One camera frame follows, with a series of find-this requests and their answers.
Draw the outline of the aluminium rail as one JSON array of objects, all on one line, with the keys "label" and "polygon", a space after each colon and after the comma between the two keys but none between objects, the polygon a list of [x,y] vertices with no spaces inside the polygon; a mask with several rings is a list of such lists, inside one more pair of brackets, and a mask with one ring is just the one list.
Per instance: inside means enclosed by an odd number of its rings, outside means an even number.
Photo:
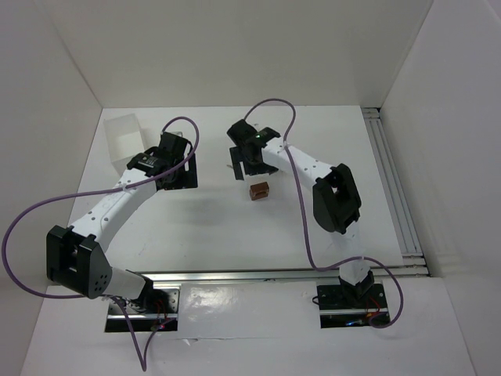
[{"label": "aluminium rail", "polygon": [[385,196],[402,255],[405,258],[423,258],[424,254],[417,236],[416,227],[384,133],[380,111],[377,108],[369,107],[363,107],[361,111],[373,148],[373,154],[376,158],[377,168],[382,178]]},{"label": "aluminium rail", "polygon": [[[389,268],[395,277],[429,277],[428,268],[424,265]],[[380,267],[371,267],[376,279],[389,277]],[[327,280],[338,278],[338,271],[317,272],[310,269],[290,270],[248,270],[248,271],[210,271],[210,272],[172,272],[172,273],[145,273],[146,277],[155,283],[231,283],[245,281],[293,281],[293,280]]]}]

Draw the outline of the white front cover board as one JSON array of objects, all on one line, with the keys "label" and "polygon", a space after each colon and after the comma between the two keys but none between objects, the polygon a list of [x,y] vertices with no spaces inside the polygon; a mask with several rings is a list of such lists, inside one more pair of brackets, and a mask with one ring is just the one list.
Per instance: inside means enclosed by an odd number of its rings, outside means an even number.
[{"label": "white front cover board", "polygon": [[299,338],[320,330],[313,282],[187,284],[178,308],[183,339]]}]

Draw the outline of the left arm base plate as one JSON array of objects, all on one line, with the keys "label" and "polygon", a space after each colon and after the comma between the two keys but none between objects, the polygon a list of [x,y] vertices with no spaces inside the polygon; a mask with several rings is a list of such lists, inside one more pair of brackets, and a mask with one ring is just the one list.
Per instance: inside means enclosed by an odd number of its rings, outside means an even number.
[{"label": "left arm base plate", "polygon": [[167,317],[178,313],[178,288],[150,288],[136,299],[119,298],[129,315],[154,315]]}]

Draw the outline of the right side aluminium rail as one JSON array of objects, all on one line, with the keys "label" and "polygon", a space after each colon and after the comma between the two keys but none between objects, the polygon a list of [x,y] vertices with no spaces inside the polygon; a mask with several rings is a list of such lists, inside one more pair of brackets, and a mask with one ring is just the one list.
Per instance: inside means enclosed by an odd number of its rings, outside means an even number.
[{"label": "right side aluminium rail", "polygon": [[380,111],[377,108],[369,107],[363,107],[361,111],[373,148],[373,154],[376,158],[377,168],[382,178],[385,196],[402,255],[405,258],[423,258],[424,254],[417,236],[416,227],[384,133]]}]

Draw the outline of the U-shaped brown wood block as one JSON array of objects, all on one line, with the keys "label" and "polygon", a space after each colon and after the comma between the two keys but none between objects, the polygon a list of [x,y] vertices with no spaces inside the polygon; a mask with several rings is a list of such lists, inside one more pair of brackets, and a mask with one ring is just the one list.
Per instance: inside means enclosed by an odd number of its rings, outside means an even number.
[{"label": "U-shaped brown wood block", "polygon": [[269,185],[267,182],[256,183],[250,185],[250,197],[260,193],[268,193],[269,194]]}]

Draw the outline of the front aluminium rail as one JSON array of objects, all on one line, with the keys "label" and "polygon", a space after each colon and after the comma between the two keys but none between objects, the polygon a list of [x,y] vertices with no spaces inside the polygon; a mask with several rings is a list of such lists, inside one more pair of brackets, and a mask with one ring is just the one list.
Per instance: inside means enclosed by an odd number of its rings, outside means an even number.
[{"label": "front aluminium rail", "polygon": [[[424,265],[389,268],[395,277],[429,277],[428,268]],[[371,267],[376,279],[389,277],[380,267]],[[293,280],[327,280],[338,278],[338,271],[317,272],[310,269],[290,270],[248,270],[248,271],[210,271],[210,272],[172,272],[172,273],[145,273],[146,277],[155,283],[231,283],[245,281],[293,281]]]}]

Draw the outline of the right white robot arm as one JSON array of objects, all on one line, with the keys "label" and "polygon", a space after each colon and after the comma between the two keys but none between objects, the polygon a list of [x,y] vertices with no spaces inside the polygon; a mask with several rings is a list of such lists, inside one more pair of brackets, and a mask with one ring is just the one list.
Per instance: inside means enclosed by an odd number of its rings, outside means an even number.
[{"label": "right white robot arm", "polygon": [[317,266],[312,257],[302,190],[310,192],[315,221],[331,235],[335,249],[343,256],[336,264],[342,294],[350,303],[362,299],[373,286],[374,277],[362,256],[358,227],[362,201],[351,169],[346,164],[323,163],[291,146],[277,131],[269,127],[258,131],[244,119],[233,124],[227,135],[234,143],[229,152],[237,180],[275,172],[294,177],[308,261],[313,269],[327,271],[329,266]]}]

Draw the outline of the white perforated plastic box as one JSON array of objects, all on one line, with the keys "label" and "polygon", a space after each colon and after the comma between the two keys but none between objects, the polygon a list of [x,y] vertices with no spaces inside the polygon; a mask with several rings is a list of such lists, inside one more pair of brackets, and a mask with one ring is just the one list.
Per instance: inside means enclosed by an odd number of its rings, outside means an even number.
[{"label": "white perforated plastic box", "polygon": [[139,120],[134,114],[127,114],[105,120],[103,127],[110,162],[122,175],[129,161],[146,149]]}]

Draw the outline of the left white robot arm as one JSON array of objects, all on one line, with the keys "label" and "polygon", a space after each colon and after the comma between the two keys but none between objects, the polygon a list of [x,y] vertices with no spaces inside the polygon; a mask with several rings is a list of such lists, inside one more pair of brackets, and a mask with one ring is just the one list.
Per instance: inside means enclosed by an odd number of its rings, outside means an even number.
[{"label": "left white robot arm", "polygon": [[140,313],[166,307],[170,296],[137,272],[113,267],[106,251],[120,228],[159,190],[196,188],[192,143],[163,132],[158,146],[136,154],[115,186],[87,214],[46,237],[48,278],[86,298],[114,296]]}]

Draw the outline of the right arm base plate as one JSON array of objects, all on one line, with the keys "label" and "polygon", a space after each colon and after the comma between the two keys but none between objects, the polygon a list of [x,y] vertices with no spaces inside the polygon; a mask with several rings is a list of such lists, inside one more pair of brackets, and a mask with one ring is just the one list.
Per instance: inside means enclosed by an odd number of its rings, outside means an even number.
[{"label": "right arm base plate", "polygon": [[375,309],[387,308],[383,284],[374,284],[361,298],[355,299],[344,294],[339,284],[318,285],[316,301],[321,310]]}]

